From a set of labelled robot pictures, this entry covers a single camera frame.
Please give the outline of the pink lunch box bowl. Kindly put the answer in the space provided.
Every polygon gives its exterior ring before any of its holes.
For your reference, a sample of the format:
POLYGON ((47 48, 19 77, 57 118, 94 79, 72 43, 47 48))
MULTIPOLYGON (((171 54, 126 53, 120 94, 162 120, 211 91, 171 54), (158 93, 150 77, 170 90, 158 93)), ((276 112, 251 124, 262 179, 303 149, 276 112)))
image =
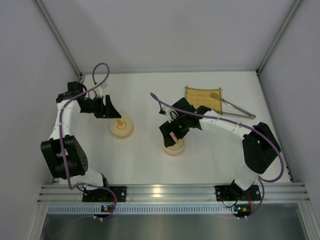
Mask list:
POLYGON ((185 146, 183 145, 183 146, 181 146, 179 148, 176 148, 174 146, 171 146, 171 147, 163 146, 162 149, 169 156, 178 156, 184 151, 185 146))

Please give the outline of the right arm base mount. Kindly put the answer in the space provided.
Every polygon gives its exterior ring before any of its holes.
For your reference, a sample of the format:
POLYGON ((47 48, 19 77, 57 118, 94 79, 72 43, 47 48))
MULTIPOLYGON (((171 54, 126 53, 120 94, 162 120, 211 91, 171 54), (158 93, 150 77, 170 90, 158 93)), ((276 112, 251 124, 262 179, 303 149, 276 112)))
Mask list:
POLYGON ((259 186, 256 184, 252 184, 247 190, 242 190, 234 182, 216 185, 214 188, 218 202, 247 201, 249 198, 252 201, 260 201, 262 199, 259 186))

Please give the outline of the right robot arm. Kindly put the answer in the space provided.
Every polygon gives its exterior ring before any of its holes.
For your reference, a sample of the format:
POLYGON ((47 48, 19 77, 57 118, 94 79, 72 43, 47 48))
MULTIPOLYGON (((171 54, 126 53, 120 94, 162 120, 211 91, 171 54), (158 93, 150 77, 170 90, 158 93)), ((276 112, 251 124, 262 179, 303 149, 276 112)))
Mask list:
POLYGON ((228 186, 229 192, 238 199, 244 197, 276 158, 282 158, 281 148, 264 122, 245 125, 225 118, 207 106, 195 108, 184 97, 172 106, 160 101, 159 107, 159 114, 167 117, 166 122, 159 127, 165 148, 176 145, 190 129, 225 137, 242 148, 244 166, 228 186))

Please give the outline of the metal serving tongs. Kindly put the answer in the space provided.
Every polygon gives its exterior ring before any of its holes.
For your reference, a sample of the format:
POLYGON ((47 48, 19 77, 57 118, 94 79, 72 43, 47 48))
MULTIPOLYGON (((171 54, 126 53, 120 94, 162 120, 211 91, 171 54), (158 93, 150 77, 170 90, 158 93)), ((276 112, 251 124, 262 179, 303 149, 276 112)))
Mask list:
POLYGON ((243 108, 225 100, 224 98, 222 98, 220 95, 212 92, 210 94, 210 97, 214 100, 218 100, 222 103, 225 103, 227 104, 229 107, 235 109, 236 111, 240 112, 241 114, 238 114, 238 113, 233 113, 233 112, 225 112, 225 111, 222 111, 222 110, 214 110, 217 114, 221 115, 221 116, 233 116, 233 117, 237 117, 237 118, 243 118, 243 119, 250 119, 250 120, 254 120, 256 118, 256 115, 254 115, 253 113, 250 113, 246 110, 244 110, 243 108))

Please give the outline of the orange lunch box bowl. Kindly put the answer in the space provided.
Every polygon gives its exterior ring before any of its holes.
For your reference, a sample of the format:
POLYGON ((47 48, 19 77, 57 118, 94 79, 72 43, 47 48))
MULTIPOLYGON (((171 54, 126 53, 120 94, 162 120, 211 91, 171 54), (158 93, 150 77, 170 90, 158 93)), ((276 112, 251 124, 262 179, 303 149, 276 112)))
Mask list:
POLYGON ((132 125, 113 125, 110 130, 116 138, 126 139, 132 135, 134 127, 132 125))

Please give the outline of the cream lid orange handle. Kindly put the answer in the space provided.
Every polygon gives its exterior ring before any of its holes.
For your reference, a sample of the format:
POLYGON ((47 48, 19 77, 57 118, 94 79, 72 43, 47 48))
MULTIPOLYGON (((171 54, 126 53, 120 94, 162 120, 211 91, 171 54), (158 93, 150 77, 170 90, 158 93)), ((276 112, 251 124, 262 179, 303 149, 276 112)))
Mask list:
POLYGON ((129 116, 123 116, 122 118, 115 118, 110 121, 109 128, 111 126, 134 126, 133 121, 129 116))

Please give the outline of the cream lid pink handle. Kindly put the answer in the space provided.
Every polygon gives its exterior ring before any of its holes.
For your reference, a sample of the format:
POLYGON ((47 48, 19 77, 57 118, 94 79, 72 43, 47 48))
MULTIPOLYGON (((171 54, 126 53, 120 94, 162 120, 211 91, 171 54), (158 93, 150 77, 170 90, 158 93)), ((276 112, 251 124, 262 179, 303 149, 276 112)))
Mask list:
MULTIPOLYGON (((176 144, 174 145, 174 147, 176 148, 179 148, 179 147, 182 147, 182 146, 186 146, 186 142, 185 142, 185 139, 182 138, 182 139, 177 139, 177 137, 171 132, 170 135, 173 137, 173 139, 176 141, 176 144)), ((162 148, 163 148, 164 145, 164 139, 162 139, 162 148)))

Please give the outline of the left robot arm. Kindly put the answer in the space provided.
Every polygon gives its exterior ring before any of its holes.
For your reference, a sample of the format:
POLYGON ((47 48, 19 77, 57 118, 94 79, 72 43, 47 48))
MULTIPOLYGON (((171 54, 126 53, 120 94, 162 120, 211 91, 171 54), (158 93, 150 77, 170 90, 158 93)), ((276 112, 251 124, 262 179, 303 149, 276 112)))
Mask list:
POLYGON ((87 97, 89 90, 80 82, 69 82, 67 91, 56 98, 57 116, 48 140, 40 150, 53 178, 76 181, 77 184, 109 187, 107 178, 89 167, 87 155, 76 139, 75 131, 81 113, 97 119, 119 119, 110 96, 87 97))

